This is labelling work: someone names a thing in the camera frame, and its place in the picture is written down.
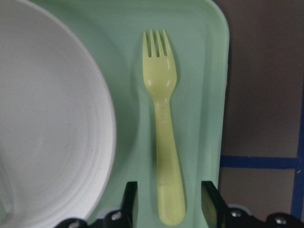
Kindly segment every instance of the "metal bolt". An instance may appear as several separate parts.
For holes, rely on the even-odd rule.
[[[72,222],[68,228],[79,228],[80,227],[80,222],[79,221],[75,221],[75,222]]]
[[[283,224],[283,225],[286,225],[286,223],[287,223],[287,221],[286,221],[286,219],[284,217],[276,217],[275,218],[275,222],[277,224]]]
[[[113,221],[115,221],[115,220],[120,219],[121,217],[122,217],[122,213],[121,213],[120,211],[118,211],[117,213],[115,213],[115,214],[113,214],[113,215],[111,216],[111,219],[112,219]]]
[[[240,211],[240,210],[232,210],[231,211],[231,215],[233,216],[233,217],[235,217],[235,218],[239,218],[239,217],[241,217],[242,216],[242,212]]]

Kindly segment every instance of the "tray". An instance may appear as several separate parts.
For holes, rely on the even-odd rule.
[[[80,38],[110,88],[117,148],[105,193],[89,218],[119,207],[125,184],[138,182],[135,227],[162,228],[158,217],[152,99],[142,76],[142,35],[165,28],[178,83],[171,99],[176,146],[186,196],[176,227],[206,228],[200,182],[218,182],[229,31],[210,0],[34,0]]]

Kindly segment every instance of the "fork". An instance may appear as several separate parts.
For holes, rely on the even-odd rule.
[[[185,217],[185,198],[170,111],[170,99],[177,82],[176,66],[166,31],[163,29],[162,32],[166,53],[156,30],[157,54],[153,31],[150,30],[151,56],[147,34],[143,33],[142,69],[143,81],[155,109],[159,217],[164,224],[174,226]]]

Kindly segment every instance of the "white plate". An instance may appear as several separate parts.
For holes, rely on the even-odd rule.
[[[95,61],[55,17],[0,1],[1,228],[87,218],[114,160],[114,108]]]

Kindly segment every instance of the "blue line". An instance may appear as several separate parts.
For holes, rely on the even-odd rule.
[[[248,169],[299,169],[300,162],[297,158],[241,157],[222,155],[220,159],[220,166]]]
[[[303,200],[304,200],[304,86],[302,97],[302,111],[299,131],[298,144],[298,160],[299,165],[296,169],[294,178],[294,190],[291,204],[291,214],[298,219],[302,217]]]

